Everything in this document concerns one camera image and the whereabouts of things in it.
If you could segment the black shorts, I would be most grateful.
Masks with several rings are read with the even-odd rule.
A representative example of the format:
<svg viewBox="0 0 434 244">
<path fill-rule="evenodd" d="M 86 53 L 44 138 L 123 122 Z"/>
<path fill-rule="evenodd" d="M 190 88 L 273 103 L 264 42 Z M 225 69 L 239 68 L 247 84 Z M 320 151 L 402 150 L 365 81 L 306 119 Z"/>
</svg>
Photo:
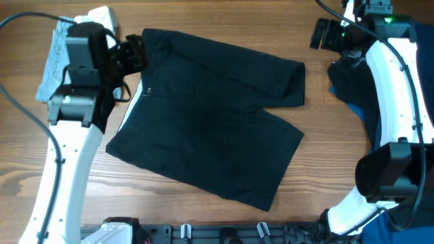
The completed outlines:
<svg viewBox="0 0 434 244">
<path fill-rule="evenodd" d="M 107 153 L 270 210 L 304 134 L 269 109 L 304 104 L 305 65 L 172 30 L 142 38 L 142 91 Z"/>
</svg>

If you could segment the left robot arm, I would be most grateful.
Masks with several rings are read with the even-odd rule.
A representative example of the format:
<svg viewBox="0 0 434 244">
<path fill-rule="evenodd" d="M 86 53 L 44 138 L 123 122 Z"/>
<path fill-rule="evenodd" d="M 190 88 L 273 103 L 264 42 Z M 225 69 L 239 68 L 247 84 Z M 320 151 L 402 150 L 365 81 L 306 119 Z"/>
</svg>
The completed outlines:
<svg viewBox="0 0 434 244">
<path fill-rule="evenodd" d="M 31 218 L 20 243 L 80 243 L 81 213 L 92 161 L 127 75 L 148 64 L 140 35 L 109 47 L 114 34 L 95 22 L 74 24 L 65 39 L 69 64 L 48 102 L 50 136 Z"/>
</svg>

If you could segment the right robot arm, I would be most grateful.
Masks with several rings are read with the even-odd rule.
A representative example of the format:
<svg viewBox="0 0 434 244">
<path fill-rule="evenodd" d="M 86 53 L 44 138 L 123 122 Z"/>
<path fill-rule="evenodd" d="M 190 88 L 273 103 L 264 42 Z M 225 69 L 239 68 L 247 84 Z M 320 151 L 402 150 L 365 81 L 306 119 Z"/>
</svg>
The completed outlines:
<svg viewBox="0 0 434 244">
<path fill-rule="evenodd" d="M 325 210 L 317 237 L 359 236 L 380 215 L 402 231 L 433 190 L 433 124 L 418 75 L 418 37 L 389 1 L 343 1 L 343 14 L 318 19 L 313 49 L 340 55 L 328 69 L 337 98 L 362 111 L 372 149 L 355 169 L 355 187 Z"/>
</svg>

